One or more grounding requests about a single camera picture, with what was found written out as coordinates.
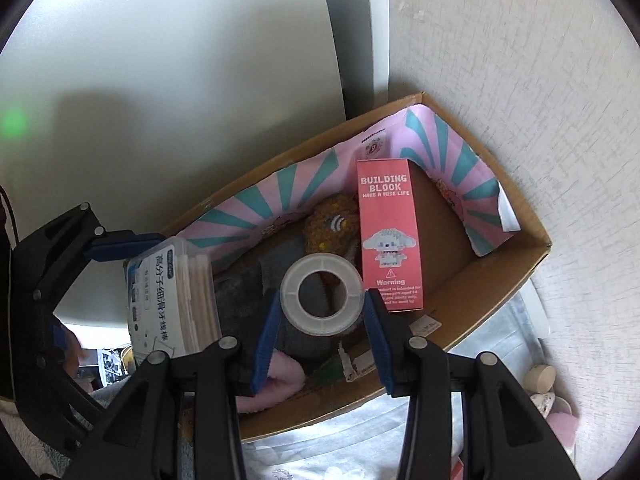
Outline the person's left hand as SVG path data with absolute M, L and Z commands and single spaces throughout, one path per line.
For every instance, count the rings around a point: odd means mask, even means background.
M 84 356 L 84 350 L 82 350 L 78 338 L 71 330 L 66 326 L 62 326 L 62 330 L 66 341 L 63 370 L 65 370 L 71 378 L 74 378 L 78 372 L 79 361 Z

